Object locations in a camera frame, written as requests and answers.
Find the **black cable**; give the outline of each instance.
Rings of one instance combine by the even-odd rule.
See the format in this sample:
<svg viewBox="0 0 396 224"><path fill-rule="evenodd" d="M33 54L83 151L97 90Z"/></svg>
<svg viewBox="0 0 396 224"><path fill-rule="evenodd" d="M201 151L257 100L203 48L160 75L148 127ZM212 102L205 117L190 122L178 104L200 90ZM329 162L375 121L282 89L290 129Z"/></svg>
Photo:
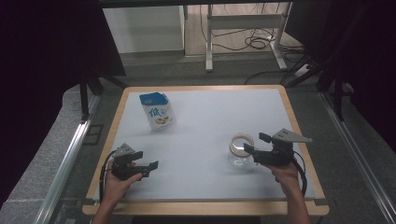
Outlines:
<svg viewBox="0 0 396 224"><path fill-rule="evenodd" d="M291 55L291 54L304 54L304 53L302 53L302 52L292 52L292 53L285 53L284 54L284 58L285 58L286 61L288 61L290 63L297 63L297 62L299 62L299 60L298 61L293 61L290 58L288 58L288 55Z"/></svg>
<svg viewBox="0 0 396 224"><path fill-rule="evenodd" d="M290 77L293 73L297 72L300 68L302 68L306 63L309 63L311 61L311 58L309 57L309 59L303 63L301 63L301 61L303 60L303 58L306 56L307 54L305 54L303 57L300 58L300 60L290 69L290 72L288 72L287 74L285 74L282 79L279 82L279 85L284 86L286 79L288 79L288 77Z"/></svg>
<svg viewBox="0 0 396 224"><path fill-rule="evenodd" d="M102 202L103 199L103 192L105 188L105 175L107 171L107 162L110 159L110 157L116 152L116 150L111 151L110 154L106 157L105 163L102 166L102 170L100 172L100 177L99 177L99 203Z"/></svg>
<svg viewBox="0 0 396 224"><path fill-rule="evenodd" d="M254 6L254 8L256 8L258 5L259 5L259 4L258 4L258 3L256 3L256 6ZM253 12L254 8L253 8L253 9L251 9L251 11L250 11L250 14Z"/></svg>
<svg viewBox="0 0 396 224"><path fill-rule="evenodd" d="M295 154L297 154L300 158L301 158L301 161L303 162L303 167L304 167L304 174L305 174L305 162L304 162L304 159L303 159L303 157L301 156L301 154L300 153L298 153L298 152L296 152L296 151L294 151L294 153Z"/></svg>
<svg viewBox="0 0 396 224"><path fill-rule="evenodd" d="M279 10L280 3L277 3L276 13Z"/></svg>
<svg viewBox="0 0 396 224"><path fill-rule="evenodd" d="M259 36L255 36L256 33L257 33L257 29L254 29L250 33L250 37L247 37L245 39L245 44L247 46L252 47L253 49L265 49L268 46L268 44L270 43L270 40L268 40L267 38L262 38L262 37L259 37ZM253 43L261 43L261 44L263 44L263 46L262 47L255 47L255 46L253 46Z"/></svg>
<svg viewBox="0 0 396 224"><path fill-rule="evenodd" d="M202 6L201 5L199 6L199 18L200 18L200 21L201 21L202 36L204 37L204 40L207 43L206 36L205 36L205 33L204 33L204 26L202 25Z"/></svg>
<svg viewBox="0 0 396 224"><path fill-rule="evenodd" d="M269 34L269 35L271 34L269 31L267 31L267 30L265 30L265 29L258 29L258 30L264 31L264 32L266 32L266 33ZM251 31L251 32L253 32L253 30L251 30L251 29L243 29L243 30L232 31L232 32L229 32L229 33L224 33L224 34L216 35L216 34L213 34L213 31L212 31L212 35L215 36L215 37L218 37L218 36L222 36L222 35L233 35L233 34L245 32L245 31Z"/></svg>
<svg viewBox="0 0 396 224"><path fill-rule="evenodd" d="M228 13L227 9L225 8L225 4L224 4L224 10L225 10L225 12L227 12L227 15L230 15L230 13Z"/></svg>
<svg viewBox="0 0 396 224"><path fill-rule="evenodd" d="M264 3L264 4L262 5L262 14L265 13L265 9L267 8L267 6L268 6L268 3Z"/></svg>
<svg viewBox="0 0 396 224"><path fill-rule="evenodd" d="M281 45L278 46L280 49L282 49L283 52L290 52L290 53L307 53L308 50L306 49L293 49L293 48L287 48L287 47L283 47Z"/></svg>
<svg viewBox="0 0 396 224"><path fill-rule="evenodd" d="M285 73L285 72L288 72L288 71L266 71L266 72L259 72L259 73L253 74L253 75L251 75L250 77L248 77L248 78L245 80L244 85L247 85L247 84L248 84L248 81L249 81L250 79L252 79L252 78L254 78L254 77L257 77L257 76L259 76L259 75L262 75L262 74L267 74L267 73Z"/></svg>
<svg viewBox="0 0 396 224"><path fill-rule="evenodd" d="M303 49L304 48L304 45L301 45L301 46L285 46L285 45L279 44L279 46L280 47L284 47L284 48L288 48L288 49Z"/></svg>
<svg viewBox="0 0 396 224"><path fill-rule="evenodd" d="M301 165L297 162L297 160L292 160L292 163L295 165L295 167L297 168L298 172L300 173L300 178L303 181L303 186L301 188L301 192L303 193L303 196L305 196L306 186L307 186L305 172L303 171L303 168L301 168Z"/></svg>
<svg viewBox="0 0 396 224"><path fill-rule="evenodd" d="M219 45L219 44L212 44L212 45L213 45L213 46L218 46L218 47L221 47L221 48L224 48L224 49L234 50L234 51L238 51L238 50L242 50L242 49L247 49L247 48L249 47L249 45L247 45L247 46L242 47L241 49L230 49L230 48L227 48L227 47L222 46L222 45Z"/></svg>

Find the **table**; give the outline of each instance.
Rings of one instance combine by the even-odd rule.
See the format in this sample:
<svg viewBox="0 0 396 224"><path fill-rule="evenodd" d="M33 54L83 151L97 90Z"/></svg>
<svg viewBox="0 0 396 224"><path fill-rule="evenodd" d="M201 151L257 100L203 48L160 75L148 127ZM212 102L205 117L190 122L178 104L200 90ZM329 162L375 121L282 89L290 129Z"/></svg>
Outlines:
<svg viewBox="0 0 396 224"><path fill-rule="evenodd" d="M132 87L127 88L121 99L115 118L111 125L101 158L98 162L92 183L87 193L87 199L92 199L96 191L100 168L106 159L106 156L113 147L117 130L120 126L120 120L125 108L126 101L130 92L141 91L232 91L232 90L278 90L285 110L288 114L291 128L294 132L301 134L297 120L293 114L289 98L283 87L278 85L257 85L257 86L183 86L183 87ZM315 191L316 197L306 199L308 213L311 216L324 216L329 212L329 206L325 203L325 196L318 181L315 168L310 159L305 144L299 144L301 154L304 157L306 169L310 174L310 179ZM94 215L99 204L83 205L83 212L87 215ZM286 215L287 203L283 200L237 200L237 201L182 201L182 202L122 202L115 209L114 214L118 215L176 215L176 216L268 216L268 215Z"/></svg>

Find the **black curtain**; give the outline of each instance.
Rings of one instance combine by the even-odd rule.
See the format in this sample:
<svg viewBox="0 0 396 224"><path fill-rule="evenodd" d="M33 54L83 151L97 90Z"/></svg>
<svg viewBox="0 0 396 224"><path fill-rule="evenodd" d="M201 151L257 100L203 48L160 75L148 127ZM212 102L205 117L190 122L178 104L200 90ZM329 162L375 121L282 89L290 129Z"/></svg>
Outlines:
<svg viewBox="0 0 396 224"><path fill-rule="evenodd" d="M125 73L96 1L1 1L0 30L3 203L56 120L64 92L87 71Z"/></svg>
<svg viewBox="0 0 396 224"><path fill-rule="evenodd" d="M396 2L371 1L343 57L351 102L396 152Z"/></svg>

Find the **wire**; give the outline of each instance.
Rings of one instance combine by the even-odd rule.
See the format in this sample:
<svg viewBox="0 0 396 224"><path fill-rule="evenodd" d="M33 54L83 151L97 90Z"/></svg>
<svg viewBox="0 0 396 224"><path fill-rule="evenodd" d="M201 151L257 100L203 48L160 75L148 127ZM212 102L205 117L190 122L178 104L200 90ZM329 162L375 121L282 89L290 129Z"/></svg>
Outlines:
<svg viewBox="0 0 396 224"><path fill-rule="evenodd" d="M245 39L245 44L247 46L252 47L253 49L265 49L268 46L268 44L265 42L268 42L268 44L270 43L270 41L266 38L253 36L253 35ZM254 46L253 44L255 43L260 43L262 44L262 46L261 47Z"/></svg>
<svg viewBox="0 0 396 224"><path fill-rule="evenodd" d="M268 3L264 3L264 5L262 5L262 14L265 13L265 9L267 8Z"/></svg>
<svg viewBox="0 0 396 224"><path fill-rule="evenodd" d="M110 159L110 157L116 152L116 150L111 151L110 154L108 154L108 156L105 159L105 163L102 166L102 170L100 173L100 177L99 177L99 202L102 202L103 199L103 192L105 190L105 176L106 176L106 171L107 171L107 163L108 160Z"/></svg>
<svg viewBox="0 0 396 224"><path fill-rule="evenodd" d="M254 11L255 8L256 8L256 14L259 14L259 3L256 3L256 6L254 6L254 8L251 9L250 14Z"/></svg>
<svg viewBox="0 0 396 224"><path fill-rule="evenodd" d="M200 15L200 21L201 21L201 32L202 32L202 36L204 37L204 40L205 40L205 42L207 43L207 40L206 40L206 36L205 36L205 33L204 33L204 26L202 25L202 6L200 5L199 6L199 15Z"/></svg>
<svg viewBox="0 0 396 224"><path fill-rule="evenodd" d="M308 50L306 50L306 49L288 48L288 47L284 47L282 45L279 45L278 47L280 49L282 49L282 51L290 52L290 53L307 53L308 52Z"/></svg>
<svg viewBox="0 0 396 224"><path fill-rule="evenodd" d="M246 45L246 46L242 47L241 49L230 49L230 48L228 48L228 47L225 47L225 46L222 46L222 45L219 45L219 44L212 44L212 45L213 45L213 46L218 46L218 47L221 47L221 48L224 48L224 49L233 50L233 51L238 51L238 50L242 50L242 49L247 49L247 48L249 47L249 45Z"/></svg>
<svg viewBox="0 0 396 224"><path fill-rule="evenodd" d="M301 46L285 46L285 45L279 44L279 46L283 47L283 48L288 48L288 49L303 49L304 48L304 45L301 45Z"/></svg>
<svg viewBox="0 0 396 224"><path fill-rule="evenodd" d="M303 57L301 57L300 60L290 69L290 71L287 74L285 74L285 76L282 77L282 79L279 82L279 85L284 86L285 81L286 79L288 79L288 77L290 77L292 74L300 70L300 68L302 68L306 63L309 63L311 61L311 57L309 57L307 61L302 63L303 58L305 58L306 55L307 53L304 54Z"/></svg>
<svg viewBox="0 0 396 224"><path fill-rule="evenodd" d="M266 71L266 72L259 72L259 73L253 74L253 75L251 75L250 77L248 77L248 78L245 80L244 85L247 85L249 80L251 80L252 78L257 77L257 76L259 76L259 75L268 74L268 73L285 73L285 72L288 72L288 71Z"/></svg>
<svg viewBox="0 0 396 224"><path fill-rule="evenodd" d="M277 11L279 10L279 6L280 6L280 3L277 4L276 14L277 14Z"/></svg>
<svg viewBox="0 0 396 224"><path fill-rule="evenodd" d="M224 10L225 10L225 12L227 12L227 15L230 15L230 13L228 13L228 11L227 11L227 8L225 8L225 4L224 4Z"/></svg>
<svg viewBox="0 0 396 224"><path fill-rule="evenodd" d="M298 172L300 173L300 178L301 178L301 180L303 182L303 186L301 188L301 192L305 196L306 187L307 187L305 171L303 171L303 169L301 168L301 165L297 162L297 160L292 160L292 163L294 164L294 166L297 168Z"/></svg>
<svg viewBox="0 0 396 224"><path fill-rule="evenodd" d="M299 60L298 61L293 61L293 60L291 60L290 58L288 58L288 55L291 55L291 54L303 54L302 52L292 52L292 53L285 53L283 56L284 56L284 58L285 58L285 60L287 60L288 62L290 62L290 63L297 63L297 62L299 62Z"/></svg>
<svg viewBox="0 0 396 224"><path fill-rule="evenodd" d="M295 154L297 154L300 158L301 158L301 161L303 162L303 167L304 167L304 174L305 174L305 162L304 162L304 159L303 159L303 157L301 156L301 154L300 153L298 153L298 152L296 152L296 151L294 151L294 153Z"/></svg>

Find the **wall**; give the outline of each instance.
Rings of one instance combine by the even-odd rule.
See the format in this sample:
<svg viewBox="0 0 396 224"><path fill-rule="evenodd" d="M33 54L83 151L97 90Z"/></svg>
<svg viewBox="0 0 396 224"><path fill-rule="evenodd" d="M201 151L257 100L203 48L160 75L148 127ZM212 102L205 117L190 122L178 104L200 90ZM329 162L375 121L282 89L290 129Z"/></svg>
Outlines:
<svg viewBox="0 0 396 224"><path fill-rule="evenodd" d="M183 7L105 8L119 53L183 50Z"/></svg>

